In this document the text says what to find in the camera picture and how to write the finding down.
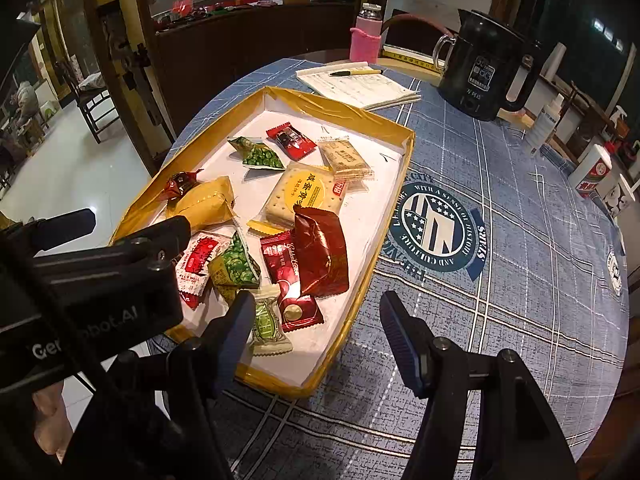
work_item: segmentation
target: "measuring tape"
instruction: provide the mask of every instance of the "measuring tape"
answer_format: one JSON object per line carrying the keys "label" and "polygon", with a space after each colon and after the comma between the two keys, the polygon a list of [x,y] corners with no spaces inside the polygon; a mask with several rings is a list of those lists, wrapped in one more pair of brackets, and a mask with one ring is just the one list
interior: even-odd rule
{"label": "measuring tape", "polygon": [[405,63],[410,63],[415,66],[419,66],[422,68],[426,68],[427,70],[431,70],[432,72],[438,73],[435,65],[430,63],[429,61],[423,61],[421,59],[416,59],[415,57],[406,56],[404,54],[397,54],[396,52],[389,52],[388,50],[382,49],[383,57],[391,57],[393,59],[397,59],[400,61],[404,61]]}

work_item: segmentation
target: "kettle lid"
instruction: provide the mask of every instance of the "kettle lid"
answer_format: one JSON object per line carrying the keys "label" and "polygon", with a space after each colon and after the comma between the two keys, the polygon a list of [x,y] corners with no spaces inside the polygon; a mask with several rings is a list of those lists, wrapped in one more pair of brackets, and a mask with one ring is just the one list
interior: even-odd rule
{"label": "kettle lid", "polygon": [[481,12],[480,10],[458,9],[458,15],[460,17],[460,31],[462,31],[462,29],[464,28],[465,22],[467,20],[483,20],[484,22],[489,22],[492,25],[495,25],[495,27],[500,28],[503,32],[512,34],[521,41],[527,41],[527,39],[522,34],[517,32],[516,30],[513,30],[509,25],[497,21],[495,18],[492,18],[491,16],[485,14],[484,12]]}

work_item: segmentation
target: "red candy wrapper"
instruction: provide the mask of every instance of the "red candy wrapper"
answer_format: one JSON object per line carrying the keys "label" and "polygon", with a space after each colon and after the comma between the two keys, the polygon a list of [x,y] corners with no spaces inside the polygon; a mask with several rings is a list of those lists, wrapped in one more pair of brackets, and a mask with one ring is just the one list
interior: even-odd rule
{"label": "red candy wrapper", "polygon": [[294,246],[300,262],[300,294],[329,296],[349,290],[347,244],[338,215],[293,206]]}
{"label": "red candy wrapper", "polygon": [[187,191],[198,183],[196,175],[201,171],[202,170],[181,171],[180,173],[172,175],[169,180],[166,181],[162,193],[158,195],[158,200],[172,200],[185,196]]}
{"label": "red candy wrapper", "polygon": [[207,286],[207,264],[228,247],[229,241],[228,237],[204,231],[189,241],[187,250],[175,267],[175,277],[180,297],[191,310],[196,310]]}
{"label": "red candy wrapper", "polygon": [[282,318],[282,331],[324,323],[322,312],[311,296],[300,298],[298,260],[293,249],[291,231],[260,238],[262,254],[273,283],[280,285],[278,306]]}
{"label": "red candy wrapper", "polygon": [[300,160],[318,146],[291,126],[291,123],[284,123],[267,130],[267,135],[270,139],[277,140],[278,144],[293,160]]}

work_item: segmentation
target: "blue plaid tablecloth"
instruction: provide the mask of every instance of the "blue plaid tablecloth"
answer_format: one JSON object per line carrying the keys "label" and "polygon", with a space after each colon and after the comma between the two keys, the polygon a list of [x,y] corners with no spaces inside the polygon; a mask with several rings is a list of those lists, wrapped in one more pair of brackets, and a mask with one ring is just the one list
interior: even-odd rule
{"label": "blue plaid tablecloth", "polygon": [[[262,86],[310,91],[295,71],[313,66],[282,59],[243,77],[193,118],[168,159]],[[218,400],[216,425],[234,475],[400,477],[426,401],[403,386],[378,319],[380,295],[390,289],[435,335],[463,349],[515,349],[577,460],[607,413],[625,357],[628,293],[618,230],[568,187],[570,168],[556,152],[530,158],[521,149],[524,133],[509,123],[472,120],[428,83],[385,75],[419,90],[422,100],[377,112],[415,130],[416,143],[368,294],[311,398],[291,402],[234,383]],[[433,221],[438,231],[425,245],[421,226]],[[620,278],[612,281],[615,261]],[[150,342],[152,352],[171,347],[163,336]],[[469,397],[457,478],[470,473],[479,399]]]}

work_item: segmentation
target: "pen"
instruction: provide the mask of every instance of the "pen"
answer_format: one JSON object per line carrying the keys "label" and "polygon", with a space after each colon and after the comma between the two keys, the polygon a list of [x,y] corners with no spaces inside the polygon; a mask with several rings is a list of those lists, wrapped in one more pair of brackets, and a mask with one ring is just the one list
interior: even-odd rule
{"label": "pen", "polygon": [[373,70],[366,68],[364,70],[340,70],[340,72],[331,72],[329,75],[340,77],[343,75],[366,75],[366,74],[382,74],[382,70]]}

